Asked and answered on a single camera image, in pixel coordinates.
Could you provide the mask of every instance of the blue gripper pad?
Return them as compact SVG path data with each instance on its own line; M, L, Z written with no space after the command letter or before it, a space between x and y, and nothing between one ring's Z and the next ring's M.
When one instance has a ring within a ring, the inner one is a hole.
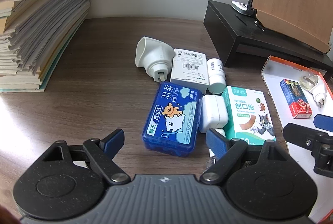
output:
M318 114L314 117L313 124L319 129L333 132L333 117Z
M124 131L122 129L116 129L99 142L99 147L110 159L113 159L123 147L124 142Z
M209 149L213 151L218 160L223 157L229 149L228 143L225 140L225 137L213 129L209 129L206 133L206 144Z

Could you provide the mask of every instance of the dental floss box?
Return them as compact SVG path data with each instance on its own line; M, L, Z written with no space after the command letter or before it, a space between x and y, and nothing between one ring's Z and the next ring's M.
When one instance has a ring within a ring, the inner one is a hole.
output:
M170 82L160 84L142 133L147 149L185 157L195 146L202 93Z

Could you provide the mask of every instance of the cartoon cat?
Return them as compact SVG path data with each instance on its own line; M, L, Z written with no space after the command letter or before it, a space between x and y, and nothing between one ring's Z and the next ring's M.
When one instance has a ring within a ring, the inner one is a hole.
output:
M259 115L259 118L260 118L260 126L262 126L262 128L259 129L257 126L252 127L250 129L252 133L253 134L259 133L260 135L262 135L267 130L267 132L274 137L275 136L274 129L271 126L271 123L269 122L268 113L265 116Z
M183 122L185 120L185 115L174 115L172 118L166 116L166 130L169 131L177 131L183 127Z
M169 103L169 105L167 105L165 108L164 108L164 111L162 112L163 115L166 115L170 118L172 118L174 115L181 115L183 114L182 111L179 111L178 110L179 107L173 107L171 103Z

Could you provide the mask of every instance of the white power adapter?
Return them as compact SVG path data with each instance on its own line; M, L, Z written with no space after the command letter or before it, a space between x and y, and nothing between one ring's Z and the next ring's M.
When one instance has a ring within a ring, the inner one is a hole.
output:
M174 49L159 40L142 37L135 55L136 67L144 67L154 81L165 81L172 68Z
M223 128L229 120L223 96L207 94L203 97L199 131Z

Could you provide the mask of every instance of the adhesive bandage box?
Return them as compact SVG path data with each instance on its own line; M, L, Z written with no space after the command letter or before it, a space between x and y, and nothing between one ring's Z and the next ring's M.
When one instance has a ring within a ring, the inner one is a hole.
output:
M204 93L209 85L206 55L177 48L174 53L170 82Z
M251 145L275 139L272 119L262 91L227 86L222 96L228 111L224 127L227 139L239 138Z

